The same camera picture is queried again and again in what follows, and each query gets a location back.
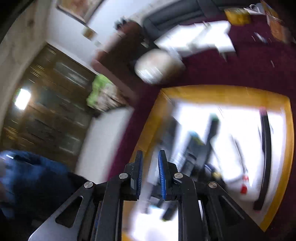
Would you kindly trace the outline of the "black marker green cap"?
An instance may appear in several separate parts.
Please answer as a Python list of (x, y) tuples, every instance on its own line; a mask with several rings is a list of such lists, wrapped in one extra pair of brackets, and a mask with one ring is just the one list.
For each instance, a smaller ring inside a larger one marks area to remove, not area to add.
[(207, 136), (207, 140), (206, 140), (206, 147), (205, 147), (205, 161), (204, 164), (208, 164), (210, 157), (211, 157), (211, 153), (212, 153), (212, 145), (211, 145), (211, 140), (212, 138), (214, 138), (217, 135), (218, 132), (218, 128), (220, 125), (220, 120), (218, 119), (218, 117), (216, 115), (212, 115), (210, 117), (210, 128), (208, 131), (208, 136)]

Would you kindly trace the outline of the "white pill bottle red label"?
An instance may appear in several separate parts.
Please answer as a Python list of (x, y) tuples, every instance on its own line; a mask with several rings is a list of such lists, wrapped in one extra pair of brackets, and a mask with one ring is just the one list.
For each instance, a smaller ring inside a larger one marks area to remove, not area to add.
[(228, 184), (228, 189), (237, 198), (243, 201), (255, 201), (257, 191), (252, 182), (250, 182), (248, 172), (243, 172), (242, 175)]

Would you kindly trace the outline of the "black marker pink cap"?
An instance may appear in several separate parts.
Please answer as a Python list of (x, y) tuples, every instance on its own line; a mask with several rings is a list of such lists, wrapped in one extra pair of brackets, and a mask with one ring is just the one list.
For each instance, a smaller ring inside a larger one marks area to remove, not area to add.
[(262, 151), (264, 155), (264, 166), (260, 192), (258, 199), (254, 202), (253, 209), (260, 211), (263, 208), (270, 182), (271, 164), (272, 164), (272, 145), (271, 145), (271, 131), (268, 119), (267, 110), (260, 109), (261, 121), (261, 137), (262, 137)]

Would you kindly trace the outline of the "green and patterned cloth pile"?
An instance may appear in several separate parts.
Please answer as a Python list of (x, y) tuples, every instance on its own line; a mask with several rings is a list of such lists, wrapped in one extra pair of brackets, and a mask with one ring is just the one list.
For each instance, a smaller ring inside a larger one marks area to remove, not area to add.
[(128, 106), (122, 91), (106, 76), (99, 74), (92, 82), (92, 91), (86, 99), (87, 105), (99, 112)]

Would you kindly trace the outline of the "yellow taped white tray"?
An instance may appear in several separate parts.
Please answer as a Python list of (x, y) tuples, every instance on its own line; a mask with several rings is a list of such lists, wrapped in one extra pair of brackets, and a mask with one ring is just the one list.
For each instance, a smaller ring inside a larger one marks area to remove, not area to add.
[[(259, 197), (264, 155), (260, 109), (267, 110), (272, 145), (269, 188)], [(210, 117), (220, 120), (208, 164), (205, 147)], [(135, 146), (144, 155), (138, 202), (125, 202), (124, 240), (268, 240), (268, 226), (290, 178), (295, 132), (290, 99), (270, 91), (222, 85), (161, 90)], [(175, 200), (163, 200), (158, 154), (164, 150), (174, 174)], [(248, 172), (255, 201), (243, 201), (228, 184)]]

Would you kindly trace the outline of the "dark wooden double door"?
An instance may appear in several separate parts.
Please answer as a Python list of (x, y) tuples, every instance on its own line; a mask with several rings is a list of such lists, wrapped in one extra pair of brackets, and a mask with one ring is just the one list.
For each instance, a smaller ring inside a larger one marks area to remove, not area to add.
[(92, 119), (95, 74), (52, 45), (21, 76), (1, 128), (1, 150), (32, 152), (75, 170)]

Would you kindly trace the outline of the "round wrapped white pad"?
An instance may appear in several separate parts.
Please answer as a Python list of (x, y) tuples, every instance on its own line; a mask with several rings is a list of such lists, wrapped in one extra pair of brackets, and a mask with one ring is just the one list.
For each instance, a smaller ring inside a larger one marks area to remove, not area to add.
[(161, 49), (152, 49), (135, 63), (136, 75), (146, 84), (156, 85), (168, 82), (185, 69), (178, 55)]

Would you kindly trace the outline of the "white papers stack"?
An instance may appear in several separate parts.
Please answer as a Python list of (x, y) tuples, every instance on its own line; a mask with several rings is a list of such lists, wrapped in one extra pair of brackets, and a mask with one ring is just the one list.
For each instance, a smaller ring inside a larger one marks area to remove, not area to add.
[(177, 25), (154, 41), (160, 49), (175, 52), (182, 58), (215, 49), (220, 54), (234, 53), (234, 45), (228, 35), (229, 21), (202, 22)]

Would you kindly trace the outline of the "black leather sofa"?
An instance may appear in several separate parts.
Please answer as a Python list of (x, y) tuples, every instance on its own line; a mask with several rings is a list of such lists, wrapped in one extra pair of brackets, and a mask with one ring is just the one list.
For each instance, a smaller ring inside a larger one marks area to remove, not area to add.
[(142, 29), (150, 38), (156, 39), (180, 23), (220, 15), (232, 3), (233, 1), (175, 1), (145, 16)]

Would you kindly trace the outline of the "yellow tape roll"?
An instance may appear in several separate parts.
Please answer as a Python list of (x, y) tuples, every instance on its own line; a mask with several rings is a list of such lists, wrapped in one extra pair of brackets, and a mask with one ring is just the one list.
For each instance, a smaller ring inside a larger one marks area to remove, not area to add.
[(251, 23), (250, 13), (243, 8), (228, 8), (224, 13), (231, 25), (243, 26)]

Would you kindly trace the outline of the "framed wall painting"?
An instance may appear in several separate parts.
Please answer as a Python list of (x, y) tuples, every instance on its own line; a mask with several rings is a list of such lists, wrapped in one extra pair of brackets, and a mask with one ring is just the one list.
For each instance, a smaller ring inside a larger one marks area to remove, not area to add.
[(104, 0), (59, 0), (56, 8), (86, 25)]

